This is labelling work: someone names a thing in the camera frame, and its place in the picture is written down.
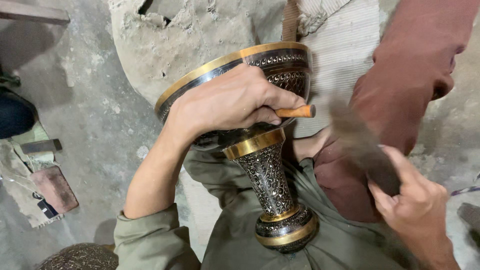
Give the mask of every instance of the dusty floor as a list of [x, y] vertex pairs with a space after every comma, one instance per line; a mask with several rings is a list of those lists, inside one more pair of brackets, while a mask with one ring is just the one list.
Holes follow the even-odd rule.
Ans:
[[[32, 101], [51, 138], [59, 138], [56, 154], [80, 207], [61, 221], [32, 230], [12, 198], [0, 187], [0, 261], [8, 269], [31, 269], [63, 247], [80, 242], [111, 244], [115, 215], [127, 187], [160, 126], [153, 108], [127, 81], [111, 37], [105, 0], [21, 0], [64, 8], [68, 26], [0, 20], [0, 59], [5, 70], [17, 70], [17, 91]], [[380, 0], [385, 25], [397, 0]], [[412, 160], [431, 180], [449, 190], [474, 185], [480, 172], [480, 25], [474, 28], [467, 50], [457, 57], [455, 90], [430, 104]], [[177, 191], [181, 223], [194, 226], [182, 188]], [[463, 269], [480, 268], [478, 250], [456, 217], [462, 201], [480, 202], [480, 192], [449, 202], [448, 229]]]

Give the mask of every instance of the left hand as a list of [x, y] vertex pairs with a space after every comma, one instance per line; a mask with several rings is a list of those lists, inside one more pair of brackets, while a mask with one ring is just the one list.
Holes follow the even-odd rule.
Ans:
[[167, 125], [191, 138], [212, 130], [280, 124], [276, 109], [296, 109], [305, 100], [267, 81], [259, 67], [240, 64], [188, 90], [170, 108]]

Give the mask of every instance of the dark wooden plank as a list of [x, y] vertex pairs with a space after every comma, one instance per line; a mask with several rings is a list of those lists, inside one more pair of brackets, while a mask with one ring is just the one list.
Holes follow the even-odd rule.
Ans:
[[0, 0], [0, 19], [65, 25], [70, 22], [65, 10], [37, 7]]

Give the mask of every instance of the wooden block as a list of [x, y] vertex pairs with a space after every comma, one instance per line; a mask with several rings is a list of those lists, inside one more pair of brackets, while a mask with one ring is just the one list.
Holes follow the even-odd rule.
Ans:
[[65, 10], [37, 7], [0, 0], [0, 19], [65, 25], [70, 17]]
[[26, 155], [41, 152], [56, 152], [62, 150], [58, 139], [39, 141], [20, 145], [22, 152]]
[[78, 206], [77, 198], [58, 166], [34, 172], [30, 178], [48, 204], [59, 214], [64, 214]]

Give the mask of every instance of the engraved metal pot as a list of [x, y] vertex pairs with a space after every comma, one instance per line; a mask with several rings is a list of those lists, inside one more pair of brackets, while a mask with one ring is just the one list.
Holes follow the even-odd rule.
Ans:
[[[165, 124], [173, 102], [186, 91], [240, 63], [260, 67], [269, 82], [308, 99], [310, 50], [297, 42], [274, 42], [236, 51], [183, 76], [158, 99], [155, 112], [159, 120]], [[196, 150], [223, 151], [243, 168], [264, 210], [255, 227], [257, 240], [282, 253], [303, 248], [317, 227], [315, 214], [293, 201], [282, 168], [283, 127], [292, 120], [283, 118], [280, 125], [256, 123], [245, 129], [216, 130], [201, 135], [192, 144]]]

